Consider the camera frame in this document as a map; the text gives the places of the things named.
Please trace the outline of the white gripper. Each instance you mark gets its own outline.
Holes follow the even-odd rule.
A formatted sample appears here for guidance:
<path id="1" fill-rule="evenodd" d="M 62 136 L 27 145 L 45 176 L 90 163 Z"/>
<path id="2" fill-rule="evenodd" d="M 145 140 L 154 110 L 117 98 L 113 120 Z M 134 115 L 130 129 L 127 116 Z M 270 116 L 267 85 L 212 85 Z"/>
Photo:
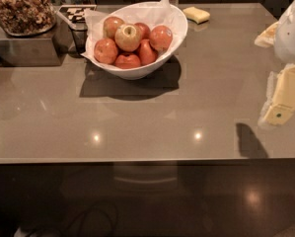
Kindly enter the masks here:
<path id="1" fill-rule="evenodd" d="M 275 22 L 255 39 L 255 45 L 272 47 L 284 63 L 295 63 L 295 0 Z M 260 111 L 260 127 L 277 127 L 287 123 L 295 113 L 295 64 L 287 64 L 279 73 L 267 78 L 266 101 Z"/>

